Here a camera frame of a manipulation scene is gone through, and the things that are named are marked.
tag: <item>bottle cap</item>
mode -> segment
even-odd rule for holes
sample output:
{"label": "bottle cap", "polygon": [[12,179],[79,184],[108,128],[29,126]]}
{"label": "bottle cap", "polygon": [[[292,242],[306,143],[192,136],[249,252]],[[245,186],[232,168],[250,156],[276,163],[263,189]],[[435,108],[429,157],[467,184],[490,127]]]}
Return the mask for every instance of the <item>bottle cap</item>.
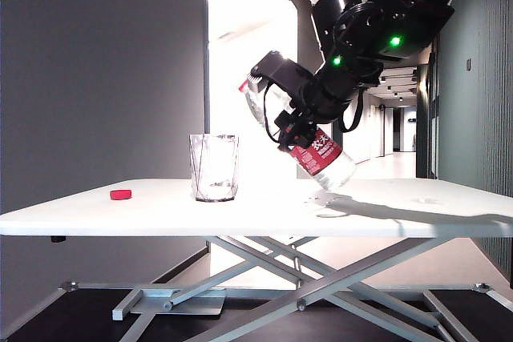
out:
{"label": "bottle cap", "polygon": [[131,198],[131,190],[112,190],[111,191],[111,199],[112,200],[122,200],[122,199],[130,199]]}

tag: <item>white table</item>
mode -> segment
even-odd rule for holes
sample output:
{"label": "white table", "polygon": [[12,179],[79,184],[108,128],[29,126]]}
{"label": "white table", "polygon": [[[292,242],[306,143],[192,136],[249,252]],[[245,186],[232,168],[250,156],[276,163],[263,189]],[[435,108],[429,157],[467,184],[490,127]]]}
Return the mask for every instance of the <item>white table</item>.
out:
{"label": "white table", "polygon": [[[112,201],[109,191],[130,188],[133,197]],[[431,179],[349,181],[338,194],[320,190],[311,180],[297,181],[283,189],[265,186],[240,191],[224,203],[196,202],[187,179],[137,179],[12,211],[0,216],[3,235],[93,236],[203,236],[245,259],[245,262],[193,284],[170,291],[164,307],[205,293],[210,288],[261,266],[297,284],[297,290],[247,312],[243,316],[190,339],[191,342],[233,340],[276,318],[302,310],[320,300],[328,301],[412,341],[440,341],[392,316],[361,302],[353,294],[384,304],[439,331],[441,340],[454,341],[440,321],[361,281],[403,260],[456,237],[512,237],[513,199]],[[248,237],[268,251],[261,252],[234,235]],[[295,235],[291,244],[270,236]],[[387,236],[406,238],[355,264],[335,270],[297,247],[318,236]],[[284,255],[295,268],[274,259]],[[314,280],[301,271],[305,266],[322,275]],[[164,290],[162,285],[156,290]],[[150,287],[137,288],[114,309],[121,320]],[[476,339],[447,314],[436,299],[430,304],[450,319],[458,340]],[[123,338],[135,341],[155,315],[141,316]]]}

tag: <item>hallway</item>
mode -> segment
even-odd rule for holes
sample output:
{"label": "hallway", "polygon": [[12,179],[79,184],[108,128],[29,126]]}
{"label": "hallway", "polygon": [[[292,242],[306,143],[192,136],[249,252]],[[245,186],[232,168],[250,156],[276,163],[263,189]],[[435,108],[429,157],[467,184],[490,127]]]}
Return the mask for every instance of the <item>hallway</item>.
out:
{"label": "hallway", "polygon": [[[398,152],[371,159],[357,165],[354,178],[388,179],[414,178],[415,153]],[[335,268],[359,260],[373,252],[398,242],[391,238],[319,238],[301,246],[301,251]],[[286,258],[278,258],[289,265]],[[229,268],[241,259],[212,245],[211,274]],[[468,238],[453,239],[411,260],[385,270],[365,280],[377,288],[397,286],[490,284],[503,296],[513,300],[513,290],[507,280]],[[287,288],[293,285],[261,268],[224,283],[226,286],[255,288]]]}

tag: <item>scissor leg frame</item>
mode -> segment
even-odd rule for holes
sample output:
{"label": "scissor leg frame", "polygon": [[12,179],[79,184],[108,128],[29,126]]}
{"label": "scissor leg frame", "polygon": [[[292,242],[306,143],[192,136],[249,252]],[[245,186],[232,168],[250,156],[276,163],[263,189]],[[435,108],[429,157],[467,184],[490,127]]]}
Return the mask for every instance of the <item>scissor leg frame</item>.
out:
{"label": "scissor leg frame", "polygon": [[[214,328],[192,337],[188,342],[234,340],[282,316],[296,310],[304,310],[306,306],[322,299],[328,300],[332,304],[412,342],[478,342],[462,324],[450,317],[450,313],[448,323],[452,335],[442,326],[438,318],[439,316],[445,316],[448,311],[444,309],[445,314],[440,311],[441,304],[437,303],[435,298],[426,298],[432,304],[431,307],[434,313],[423,312],[394,296],[376,290],[361,282],[369,276],[373,276],[404,260],[408,260],[439,244],[445,243],[448,239],[404,239],[339,270],[297,250],[297,247],[315,239],[313,237],[302,238],[291,244],[284,244],[269,237],[248,237],[253,242],[268,248],[267,251],[258,251],[246,243],[227,236],[210,236],[205,237],[205,239],[238,255],[245,259],[245,261],[206,280],[202,280],[189,288],[173,293],[165,304],[167,308],[172,308],[255,266],[261,266],[269,272],[295,283],[297,289],[292,292],[286,292],[283,296],[270,300],[233,320],[220,322]],[[294,268],[276,260],[275,258],[279,255],[294,261]],[[322,277],[315,280],[301,271],[301,265],[322,275]],[[350,292],[341,292],[342,289],[349,289]],[[441,339],[361,302],[354,294],[378,302],[428,328],[436,330]],[[113,313],[116,311],[119,314],[126,314],[127,308],[118,306]]]}

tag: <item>gray wall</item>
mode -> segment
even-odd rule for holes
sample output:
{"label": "gray wall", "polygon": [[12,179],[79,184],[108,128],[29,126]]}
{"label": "gray wall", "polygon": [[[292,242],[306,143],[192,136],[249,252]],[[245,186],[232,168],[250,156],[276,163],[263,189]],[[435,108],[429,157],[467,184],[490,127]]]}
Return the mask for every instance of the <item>gray wall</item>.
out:
{"label": "gray wall", "polygon": [[[438,49],[439,177],[513,196],[513,0],[452,6]],[[511,240],[483,246],[511,274]]]}
{"label": "gray wall", "polygon": [[[2,212],[188,177],[188,134],[204,129],[205,24],[205,0],[2,0]],[[64,280],[149,281],[202,247],[3,237],[2,326]]]}

